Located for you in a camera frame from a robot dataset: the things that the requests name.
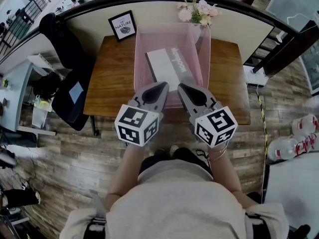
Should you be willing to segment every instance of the pink transparent box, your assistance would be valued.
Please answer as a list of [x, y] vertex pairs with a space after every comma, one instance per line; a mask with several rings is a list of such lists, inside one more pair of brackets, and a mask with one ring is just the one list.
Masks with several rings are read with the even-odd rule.
[[[153, 83], [146, 53], [177, 47], [197, 85], [208, 88], [210, 68], [210, 29], [199, 24], [170, 23], [138, 26], [135, 47], [134, 89]], [[169, 92], [165, 108], [181, 108], [177, 91]]]

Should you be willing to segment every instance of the wooden table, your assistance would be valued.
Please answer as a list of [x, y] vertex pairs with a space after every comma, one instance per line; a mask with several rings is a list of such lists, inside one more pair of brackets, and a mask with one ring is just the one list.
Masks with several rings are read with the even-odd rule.
[[[101, 45], [86, 96], [84, 114], [115, 118], [134, 91], [135, 38], [117, 42], [106, 36]], [[250, 109], [244, 69], [237, 44], [212, 39], [209, 90], [228, 106], [238, 124], [250, 124]], [[167, 109], [168, 122], [187, 122], [183, 109]]]

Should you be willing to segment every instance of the flower bouquet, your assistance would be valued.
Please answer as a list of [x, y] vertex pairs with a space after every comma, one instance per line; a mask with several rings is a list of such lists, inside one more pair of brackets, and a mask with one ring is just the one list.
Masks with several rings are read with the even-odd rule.
[[177, 8], [180, 9], [178, 17], [181, 21], [190, 21], [191, 23], [201, 24], [203, 26], [211, 25], [212, 18], [219, 15], [216, 4], [209, 5], [205, 0], [192, 0], [192, 3], [179, 2]]

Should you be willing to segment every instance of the white desk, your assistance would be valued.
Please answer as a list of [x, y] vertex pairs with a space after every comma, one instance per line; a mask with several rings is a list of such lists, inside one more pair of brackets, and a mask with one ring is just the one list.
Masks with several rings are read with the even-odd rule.
[[0, 125], [14, 132], [20, 130], [56, 135], [55, 132], [19, 125], [24, 93], [32, 69], [33, 65], [29, 61], [24, 61], [3, 76], [4, 79], [8, 79], [10, 89], [7, 90], [2, 86], [0, 87], [0, 102], [4, 98], [7, 99], [7, 106], [3, 108], [3, 115], [0, 118]]

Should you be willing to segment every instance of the black chair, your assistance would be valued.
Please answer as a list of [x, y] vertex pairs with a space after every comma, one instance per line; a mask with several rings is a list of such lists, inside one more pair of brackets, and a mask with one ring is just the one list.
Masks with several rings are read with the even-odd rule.
[[[50, 40], [62, 65], [72, 69], [59, 86], [52, 108], [61, 119], [80, 131], [89, 117], [84, 115], [83, 111], [95, 60], [84, 53], [80, 41], [69, 30], [66, 22], [54, 13], [49, 13], [42, 18], [39, 31]], [[78, 82], [83, 92], [73, 103], [69, 91]], [[91, 125], [94, 135], [98, 136], [99, 131], [95, 129], [94, 116], [91, 116]]]

